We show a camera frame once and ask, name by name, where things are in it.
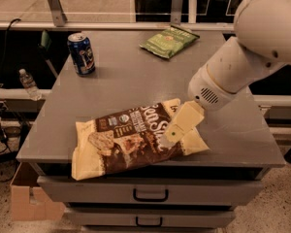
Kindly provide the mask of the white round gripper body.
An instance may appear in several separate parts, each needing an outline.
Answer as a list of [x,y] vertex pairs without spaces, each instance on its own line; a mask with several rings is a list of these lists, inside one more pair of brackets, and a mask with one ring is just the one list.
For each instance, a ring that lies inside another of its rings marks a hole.
[[248,50],[231,37],[198,69],[188,85],[188,96],[207,111],[216,111],[234,100],[250,84],[284,66]]

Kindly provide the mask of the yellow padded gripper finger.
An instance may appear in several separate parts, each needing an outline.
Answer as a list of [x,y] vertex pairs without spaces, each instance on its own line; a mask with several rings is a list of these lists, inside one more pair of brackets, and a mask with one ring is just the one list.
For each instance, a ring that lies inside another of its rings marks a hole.
[[176,144],[204,119],[204,109],[195,101],[183,103],[163,134],[164,144]]

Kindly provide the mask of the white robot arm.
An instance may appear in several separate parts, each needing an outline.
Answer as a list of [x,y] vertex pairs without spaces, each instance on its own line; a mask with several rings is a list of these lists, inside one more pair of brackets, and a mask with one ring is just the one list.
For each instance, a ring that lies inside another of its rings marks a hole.
[[242,0],[235,35],[199,68],[188,85],[190,100],[179,106],[160,138],[174,146],[203,119],[251,83],[291,65],[291,0]]

